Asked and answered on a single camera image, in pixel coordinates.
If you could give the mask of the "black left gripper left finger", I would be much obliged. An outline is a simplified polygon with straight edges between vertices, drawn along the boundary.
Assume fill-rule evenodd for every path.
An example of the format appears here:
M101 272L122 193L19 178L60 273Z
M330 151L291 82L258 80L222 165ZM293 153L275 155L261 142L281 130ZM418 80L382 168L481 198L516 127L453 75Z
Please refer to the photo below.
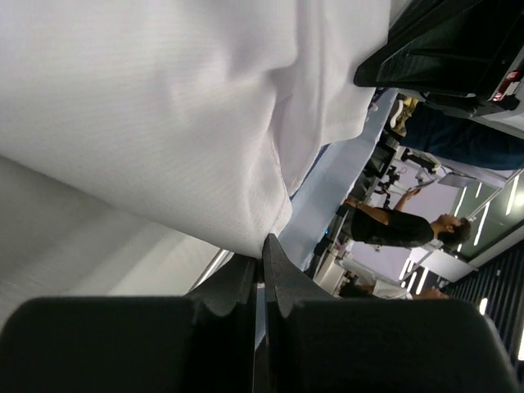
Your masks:
M4 392L249 392L256 262L185 296L42 297L1 332Z

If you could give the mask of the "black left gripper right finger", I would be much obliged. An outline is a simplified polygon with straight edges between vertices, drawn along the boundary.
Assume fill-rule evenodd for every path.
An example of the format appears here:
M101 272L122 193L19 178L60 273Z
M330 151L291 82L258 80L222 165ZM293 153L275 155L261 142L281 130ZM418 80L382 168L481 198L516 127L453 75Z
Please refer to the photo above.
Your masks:
M518 392L491 321L459 300L337 299L269 235L262 254L272 392Z

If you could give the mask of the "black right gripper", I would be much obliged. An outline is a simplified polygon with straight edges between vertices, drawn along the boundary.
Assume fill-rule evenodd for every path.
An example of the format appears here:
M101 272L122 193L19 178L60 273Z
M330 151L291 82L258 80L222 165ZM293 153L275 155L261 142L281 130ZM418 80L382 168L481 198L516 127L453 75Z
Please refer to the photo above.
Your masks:
M417 91L457 118L512 113L522 103L523 71L511 70L522 47L521 1L413 1L354 82Z

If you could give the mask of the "white t shirt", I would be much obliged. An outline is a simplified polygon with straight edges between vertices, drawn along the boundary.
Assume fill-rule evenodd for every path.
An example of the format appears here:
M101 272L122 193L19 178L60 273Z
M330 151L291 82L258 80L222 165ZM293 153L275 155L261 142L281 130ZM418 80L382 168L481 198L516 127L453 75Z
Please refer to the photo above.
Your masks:
M238 254L359 136L388 1L4 1L1 154Z

